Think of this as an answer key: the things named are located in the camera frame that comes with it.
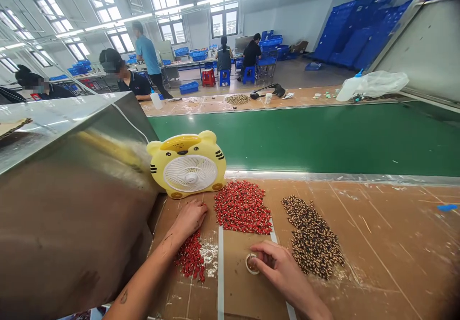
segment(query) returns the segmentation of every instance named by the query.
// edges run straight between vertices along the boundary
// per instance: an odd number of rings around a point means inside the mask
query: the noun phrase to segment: wooden work surface
[[[252,180],[266,190],[278,242],[291,247],[291,231],[280,203],[289,195],[313,200],[338,236],[346,259],[330,281],[309,276],[334,319],[440,319],[459,256],[457,210],[437,205],[460,204],[460,187],[401,186],[383,183]],[[161,319],[216,319],[218,299],[218,225],[214,193],[198,194],[209,207],[201,229],[207,264],[203,285],[185,278],[178,267],[166,274],[150,316]],[[152,249],[193,196],[167,198],[155,219]],[[224,231],[224,310],[226,319],[288,319],[282,297],[264,280],[239,265],[251,242],[269,240]]]
[[[161,115],[181,115],[181,114],[198,114],[198,113],[213,113],[213,112],[228,112],[228,111],[244,111],[254,109],[269,109],[269,108],[283,108],[283,107],[307,107],[307,106],[322,106],[322,105],[343,105],[349,104],[347,102],[338,102],[334,97],[335,90],[340,86],[331,87],[316,87],[316,88],[303,88],[303,89],[288,89],[287,92],[295,93],[294,97],[283,100],[276,96],[272,97],[269,104],[265,104],[265,97],[257,100],[250,100],[245,104],[232,105],[225,102],[225,98],[237,94],[214,95],[214,96],[199,96],[187,97],[181,101],[163,102],[162,109],[155,109],[151,101],[141,102],[140,105],[145,112],[146,116],[161,116]],[[331,98],[326,98],[326,91],[331,95]],[[358,104],[376,103],[376,102],[396,102],[391,99],[378,99],[372,101],[363,101]]]

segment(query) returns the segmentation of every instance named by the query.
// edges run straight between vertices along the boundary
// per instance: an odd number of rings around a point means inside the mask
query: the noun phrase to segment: fan grille
[[[175,190],[196,192],[209,187],[217,177],[216,164],[207,157],[178,157],[164,168],[163,178]]]

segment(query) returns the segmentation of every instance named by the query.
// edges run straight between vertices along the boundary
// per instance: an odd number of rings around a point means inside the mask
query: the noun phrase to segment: black shirt
[[[49,94],[41,93],[42,100],[55,100],[58,98],[75,97],[73,92],[60,85],[49,84]]]
[[[257,57],[261,55],[260,47],[257,44],[257,42],[252,40],[247,45],[247,47],[244,49],[243,54],[244,54],[243,66],[245,67],[254,66],[257,60]]]
[[[131,82],[129,86],[121,79],[118,81],[118,88],[120,91],[132,91],[136,96],[150,95],[152,92],[149,81],[140,74],[134,72],[131,72]]]

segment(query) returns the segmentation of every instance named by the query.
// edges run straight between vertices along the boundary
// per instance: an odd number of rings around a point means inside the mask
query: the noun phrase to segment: green conveyor belt
[[[161,140],[215,132],[228,169],[460,176],[459,116],[425,103],[409,105],[324,106],[149,120]]]

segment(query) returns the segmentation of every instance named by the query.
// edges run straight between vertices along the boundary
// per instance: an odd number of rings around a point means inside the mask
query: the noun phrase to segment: tiger ear
[[[163,142],[157,140],[148,143],[147,152],[149,153],[149,155],[153,156],[153,154],[160,148],[161,144],[163,144]]]
[[[203,131],[198,136],[205,141],[210,141],[212,144],[217,142],[217,137],[212,131]]]

